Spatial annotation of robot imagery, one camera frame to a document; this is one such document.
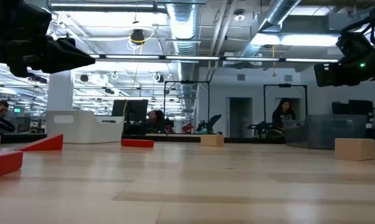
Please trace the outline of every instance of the black frame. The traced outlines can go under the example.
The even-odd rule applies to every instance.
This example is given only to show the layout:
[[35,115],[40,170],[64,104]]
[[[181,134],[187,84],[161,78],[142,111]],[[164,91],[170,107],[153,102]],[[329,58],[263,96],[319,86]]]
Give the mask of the black frame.
[[200,83],[205,83],[208,86],[208,110],[207,110],[207,122],[210,120],[210,82],[208,81],[165,81],[164,82],[164,119],[165,119],[165,98],[166,98],[166,90],[167,90],[167,83],[180,83],[180,84],[200,84]]
[[277,86],[280,88],[291,88],[292,86],[300,86],[305,90],[305,115],[308,115],[308,86],[307,85],[292,85],[292,84],[265,84],[263,86],[263,121],[267,122],[267,86]]

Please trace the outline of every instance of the red object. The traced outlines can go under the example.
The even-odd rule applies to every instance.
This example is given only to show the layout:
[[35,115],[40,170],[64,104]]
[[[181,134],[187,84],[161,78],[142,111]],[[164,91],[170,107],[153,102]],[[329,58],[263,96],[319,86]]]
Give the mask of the red object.
[[121,145],[129,146],[129,147],[154,147],[154,141],[153,140],[122,139]]
[[22,164],[23,152],[0,151],[0,176],[20,169]]
[[63,134],[47,137],[35,141],[27,146],[24,146],[19,151],[48,151],[48,150],[62,150],[63,149]]
[[185,126],[182,127],[182,131],[185,134],[191,134],[192,133],[192,128],[193,128],[192,123],[189,123],[189,124],[187,124],[187,125],[185,125]]

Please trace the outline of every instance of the woman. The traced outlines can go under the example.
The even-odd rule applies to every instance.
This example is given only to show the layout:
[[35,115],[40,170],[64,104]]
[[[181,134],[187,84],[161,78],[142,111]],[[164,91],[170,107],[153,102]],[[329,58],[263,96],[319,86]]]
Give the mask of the woman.
[[146,122],[146,133],[159,133],[164,131],[164,113],[160,110],[152,110],[148,113]]
[[283,120],[295,120],[295,112],[292,110],[292,102],[288,98],[280,100],[279,106],[273,112],[272,123],[278,129],[283,128]]

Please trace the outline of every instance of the door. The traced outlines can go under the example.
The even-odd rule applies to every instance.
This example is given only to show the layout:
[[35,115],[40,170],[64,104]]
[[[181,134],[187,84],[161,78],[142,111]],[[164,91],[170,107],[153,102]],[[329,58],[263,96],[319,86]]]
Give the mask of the door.
[[250,138],[247,126],[252,120],[251,98],[229,98],[229,137]]

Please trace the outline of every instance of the white column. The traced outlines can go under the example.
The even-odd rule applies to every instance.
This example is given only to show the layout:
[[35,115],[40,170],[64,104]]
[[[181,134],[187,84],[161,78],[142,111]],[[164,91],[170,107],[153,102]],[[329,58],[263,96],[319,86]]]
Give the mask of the white column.
[[64,71],[49,76],[47,110],[72,110],[74,71]]

